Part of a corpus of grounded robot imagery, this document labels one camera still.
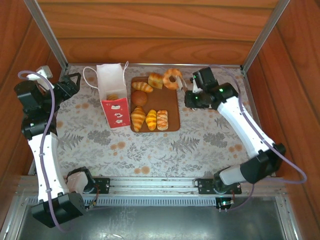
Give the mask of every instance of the donut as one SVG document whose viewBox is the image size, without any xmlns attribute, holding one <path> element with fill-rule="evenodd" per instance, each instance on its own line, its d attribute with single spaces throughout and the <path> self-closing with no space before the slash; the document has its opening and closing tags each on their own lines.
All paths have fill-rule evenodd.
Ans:
<svg viewBox="0 0 320 240">
<path fill-rule="evenodd" d="M 179 88 L 177 80 L 174 82 L 170 81 L 171 76 L 182 79 L 182 73 L 179 71 L 179 69 L 170 68 L 163 75 L 163 85 L 168 89 L 177 90 Z"/>
</svg>

